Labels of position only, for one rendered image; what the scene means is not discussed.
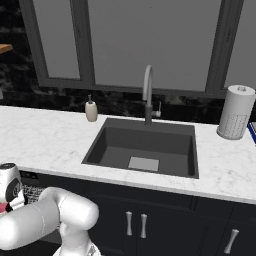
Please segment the dark cupboard door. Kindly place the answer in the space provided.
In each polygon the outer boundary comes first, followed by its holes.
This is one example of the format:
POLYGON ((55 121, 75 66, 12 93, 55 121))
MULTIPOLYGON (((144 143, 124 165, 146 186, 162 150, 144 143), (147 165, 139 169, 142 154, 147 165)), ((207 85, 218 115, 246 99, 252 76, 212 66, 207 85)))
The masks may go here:
POLYGON ((256 256, 256 219, 247 221, 216 220, 206 236, 200 256, 256 256), (224 249, 229 241, 231 230, 239 230, 230 254, 224 249))
POLYGON ((135 208, 120 200, 95 196, 99 218, 89 230, 91 240, 103 256, 136 256, 135 208), (128 236, 126 212, 132 212, 132 236, 128 236))
POLYGON ((200 256, 207 225, 200 218, 157 206, 138 208, 138 256, 200 256), (141 235, 141 214, 147 215, 146 238, 141 235))

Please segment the dark drawer front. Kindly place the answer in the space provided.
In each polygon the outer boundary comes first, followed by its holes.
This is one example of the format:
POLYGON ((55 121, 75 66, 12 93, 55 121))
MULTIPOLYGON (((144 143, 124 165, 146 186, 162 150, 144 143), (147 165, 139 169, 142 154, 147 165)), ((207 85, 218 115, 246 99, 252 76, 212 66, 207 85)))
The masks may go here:
POLYGON ((193 210, 203 216, 234 221, 256 219, 256 205, 203 197, 195 197, 193 203, 193 210))
POLYGON ((92 194, 120 198, 135 202, 159 204, 170 207, 194 210, 196 199, 191 195, 135 188, 116 184, 90 181, 88 187, 92 194))

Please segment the beige soap dispenser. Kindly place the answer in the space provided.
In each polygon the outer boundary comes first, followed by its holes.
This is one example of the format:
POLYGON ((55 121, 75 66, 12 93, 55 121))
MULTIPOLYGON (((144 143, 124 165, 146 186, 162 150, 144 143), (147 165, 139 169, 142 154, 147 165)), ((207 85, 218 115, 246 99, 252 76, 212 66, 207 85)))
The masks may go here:
POLYGON ((98 118, 98 109, 96 103, 92 100, 92 95, 88 95, 88 101, 85 104, 86 118, 89 122, 95 122, 98 118))

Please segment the black dishwasher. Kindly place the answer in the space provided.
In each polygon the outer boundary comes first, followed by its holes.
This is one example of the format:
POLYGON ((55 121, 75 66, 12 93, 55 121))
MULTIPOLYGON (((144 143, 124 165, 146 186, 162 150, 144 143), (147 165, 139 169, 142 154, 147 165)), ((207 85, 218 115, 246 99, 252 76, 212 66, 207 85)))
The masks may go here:
POLYGON ((21 171, 20 174, 23 185, 42 187, 43 190, 47 187, 58 187, 81 196, 88 194, 87 182, 81 179, 27 171, 21 171))

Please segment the grey framed window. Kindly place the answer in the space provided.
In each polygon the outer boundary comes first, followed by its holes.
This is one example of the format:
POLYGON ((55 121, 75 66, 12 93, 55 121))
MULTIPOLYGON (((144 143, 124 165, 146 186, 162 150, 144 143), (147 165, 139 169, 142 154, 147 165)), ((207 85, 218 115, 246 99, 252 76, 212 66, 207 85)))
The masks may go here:
POLYGON ((19 0, 42 87, 222 98, 256 88, 256 0, 19 0))

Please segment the dark grey sink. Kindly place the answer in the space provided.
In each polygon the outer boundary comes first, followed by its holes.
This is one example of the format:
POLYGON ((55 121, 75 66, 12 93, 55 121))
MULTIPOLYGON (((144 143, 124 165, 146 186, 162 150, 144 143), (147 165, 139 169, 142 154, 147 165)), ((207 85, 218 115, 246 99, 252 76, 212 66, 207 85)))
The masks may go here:
POLYGON ((107 118, 82 163, 198 179, 195 128, 107 118))

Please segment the grey tap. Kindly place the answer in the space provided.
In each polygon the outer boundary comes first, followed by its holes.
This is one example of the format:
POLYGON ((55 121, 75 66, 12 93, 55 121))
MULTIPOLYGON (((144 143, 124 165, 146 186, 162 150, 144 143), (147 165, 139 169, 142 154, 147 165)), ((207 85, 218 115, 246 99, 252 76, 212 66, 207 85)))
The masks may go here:
POLYGON ((153 110, 152 106, 152 82, 153 82, 153 69, 148 65, 144 74, 143 95, 142 100, 145 102, 145 124, 151 125, 153 117, 161 116, 161 107, 157 111, 153 110))

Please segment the blue flat object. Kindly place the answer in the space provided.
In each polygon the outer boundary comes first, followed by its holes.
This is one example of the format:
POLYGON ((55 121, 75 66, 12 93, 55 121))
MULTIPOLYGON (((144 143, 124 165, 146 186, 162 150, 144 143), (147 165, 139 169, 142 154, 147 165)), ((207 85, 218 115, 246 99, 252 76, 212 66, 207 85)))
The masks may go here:
POLYGON ((256 146, 256 122, 249 122, 248 123, 248 130, 250 131, 251 137, 256 146))

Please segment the white paper towel roll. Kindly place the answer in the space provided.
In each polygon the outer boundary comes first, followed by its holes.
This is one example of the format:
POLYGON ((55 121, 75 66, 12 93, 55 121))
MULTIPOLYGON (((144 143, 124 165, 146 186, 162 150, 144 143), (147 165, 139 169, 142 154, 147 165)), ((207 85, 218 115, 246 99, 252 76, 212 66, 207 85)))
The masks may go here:
POLYGON ((245 85, 227 89, 217 134, 228 140, 240 140, 247 127, 256 100, 256 91, 245 85))

